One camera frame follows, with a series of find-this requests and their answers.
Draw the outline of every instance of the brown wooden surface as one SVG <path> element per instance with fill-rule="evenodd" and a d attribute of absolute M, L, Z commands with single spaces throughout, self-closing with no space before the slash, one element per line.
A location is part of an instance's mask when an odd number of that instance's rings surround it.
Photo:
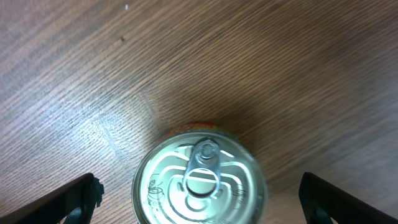
<path fill-rule="evenodd" d="M 305 223 L 305 171 L 398 217 L 397 71 L 394 0 L 2 0 L 0 215 L 92 172 L 92 222 L 135 223 L 142 157 L 212 121 L 263 168 L 264 222 Z"/>

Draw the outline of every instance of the can lid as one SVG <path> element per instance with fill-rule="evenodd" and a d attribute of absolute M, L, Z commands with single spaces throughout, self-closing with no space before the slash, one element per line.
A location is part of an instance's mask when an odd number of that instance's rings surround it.
<path fill-rule="evenodd" d="M 174 136 L 142 161 L 132 186 L 140 223 L 256 223 L 267 198 L 262 172 L 236 141 Z"/>

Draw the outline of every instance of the embossed lid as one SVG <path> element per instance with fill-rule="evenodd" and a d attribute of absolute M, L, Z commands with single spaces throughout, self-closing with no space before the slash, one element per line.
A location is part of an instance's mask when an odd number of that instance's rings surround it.
<path fill-rule="evenodd" d="M 252 155 L 217 133 L 179 134 L 139 166 L 132 204 L 141 224 L 257 223 L 267 198 Z"/>

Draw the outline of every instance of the black holder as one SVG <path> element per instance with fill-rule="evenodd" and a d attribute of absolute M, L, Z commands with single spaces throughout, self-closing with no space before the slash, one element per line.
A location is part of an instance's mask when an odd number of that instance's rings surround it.
<path fill-rule="evenodd" d="M 0 218 L 0 223 L 88 224 L 104 187 L 85 174 L 44 197 Z M 354 198 L 311 173 L 304 173 L 298 192 L 308 224 L 398 224 L 398 220 Z"/>
<path fill-rule="evenodd" d="M 0 218 L 8 224 L 88 224 L 95 205 L 100 206 L 104 186 L 93 174 L 85 174 L 38 200 Z"/>
<path fill-rule="evenodd" d="M 308 224 L 397 224 L 398 220 L 306 172 L 298 191 Z"/>

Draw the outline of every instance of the can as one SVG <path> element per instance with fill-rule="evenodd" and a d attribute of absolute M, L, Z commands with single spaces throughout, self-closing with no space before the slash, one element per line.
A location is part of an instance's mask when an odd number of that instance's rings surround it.
<path fill-rule="evenodd" d="M 140 224 L 258 223 L 266 200 L 258 163 L 213 124 L 186 124 L 166 134 L 132 183 Z"/>

